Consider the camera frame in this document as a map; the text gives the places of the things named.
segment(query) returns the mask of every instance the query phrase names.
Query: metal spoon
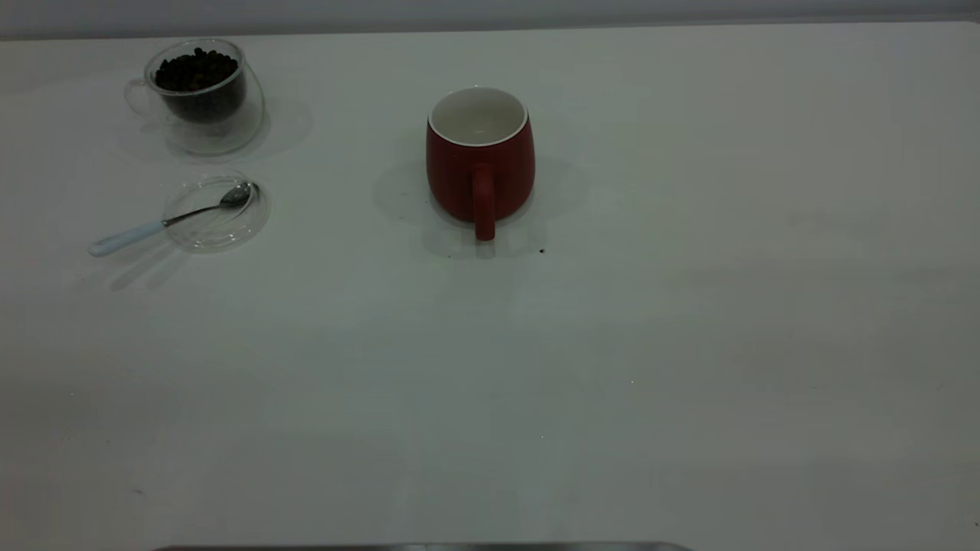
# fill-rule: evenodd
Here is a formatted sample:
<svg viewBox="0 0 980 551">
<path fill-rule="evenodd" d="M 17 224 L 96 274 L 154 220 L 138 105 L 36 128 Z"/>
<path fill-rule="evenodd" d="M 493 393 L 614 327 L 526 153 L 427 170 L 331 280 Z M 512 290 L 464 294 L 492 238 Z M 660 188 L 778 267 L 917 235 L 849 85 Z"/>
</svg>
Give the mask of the metal spoon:
<svg viewBox="0 0 980 551">
<path fill-rule="evenodd" d="M 196 211 L 189 212 L 187 214 L 180 215 L 178 217 L 173 217 L 168 220 L 151 222 L 149 224 L 138 225 L 133 229 L 124 231 L 123 233 L 117 233 L 116 235 L 110 235 L 101 241 L 96 241 L 92 243 L 91 247 L 88 247 L 88 254 L 92 256 L 106 256 L 110 253 L 114 253 L 127 245 L 131 245 L 136 241 L 146 239 L 154 233 L 159 233 L 163 231 L 164 228 L 174 225 L 178 222 L 185 221 L 192 216 L 197 216 L 201 213 L 206 213 L 208 211 L 214 211 L 215 209 L 244 209 L 252 197 L 252 186 L 253 183 L 250 181 L 239 183 L 238 185 L 232 187 L 224 194 L 221 201 L 214 206 L 205 207 L 203 209 L 198 209 Z"/>
</svg>

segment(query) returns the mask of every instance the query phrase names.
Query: table surface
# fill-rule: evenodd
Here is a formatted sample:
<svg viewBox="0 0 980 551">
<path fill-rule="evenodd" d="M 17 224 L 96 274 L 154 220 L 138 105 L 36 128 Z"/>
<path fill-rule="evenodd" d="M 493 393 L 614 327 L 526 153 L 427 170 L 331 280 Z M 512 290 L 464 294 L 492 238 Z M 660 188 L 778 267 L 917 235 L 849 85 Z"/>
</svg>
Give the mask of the table surface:
<svg viewBox="0 0 980 551">
<path fill-rule="evenodd" d="M 980 545 L 980 26 L 249 36 L 242 151 L 0 43 L 0 541 Z M 505 88 L 538 176 L 433 206 L 428 109 Z M 247 244 L 87 245 L 234 167 Z"/>
</svg>

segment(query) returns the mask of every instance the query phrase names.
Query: double-walled glass cup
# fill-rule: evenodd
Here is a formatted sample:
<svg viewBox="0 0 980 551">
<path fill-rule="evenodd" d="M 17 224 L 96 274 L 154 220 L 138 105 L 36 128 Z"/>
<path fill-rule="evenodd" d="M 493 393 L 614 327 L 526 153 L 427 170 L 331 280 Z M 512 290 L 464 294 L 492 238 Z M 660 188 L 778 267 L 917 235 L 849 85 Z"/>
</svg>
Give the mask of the double-walled glass cup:
<svg viewBox="0 0 980 551">
<path fill-rule="evenodd" d="M 238 62 L 238 69 L 221 82 L 192 92 L 165 90 L 157 85 L 156 73 L 164 61 L 193 56 L 197 48 L 229 56 Z M 245 145 L 266 115 L 262 87 L 245 61 L 244 52 L 220 38 L 186 40 L 160 52 L 146 64 L 143 78 L 126 84 L 124 96 L 129 107 L 159 125 L 169 141 L 202 155 L 218 155 Z"/>
</svg>

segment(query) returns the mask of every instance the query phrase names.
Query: glass saucer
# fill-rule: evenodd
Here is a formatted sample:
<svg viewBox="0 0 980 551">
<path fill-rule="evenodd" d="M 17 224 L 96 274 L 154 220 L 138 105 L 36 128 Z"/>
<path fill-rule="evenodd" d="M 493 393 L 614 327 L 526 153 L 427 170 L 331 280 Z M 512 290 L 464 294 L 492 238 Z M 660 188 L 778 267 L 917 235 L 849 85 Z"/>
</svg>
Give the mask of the glass saucer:
<svg viewBox="0 0 980 551">
<path fill-rule="evenodd" d="M 232 187 L 252 182 L 252 195 L 243 209 L 215 209 L 167 228 L 167 236 L 195 253 L 215 253 L 236 247 L 258 233 L 269 217 L 266 189 L 238 171 L 201 175 L 182 182 L 167 201 L 164 220 L 219 204 Z"/>
</svg>

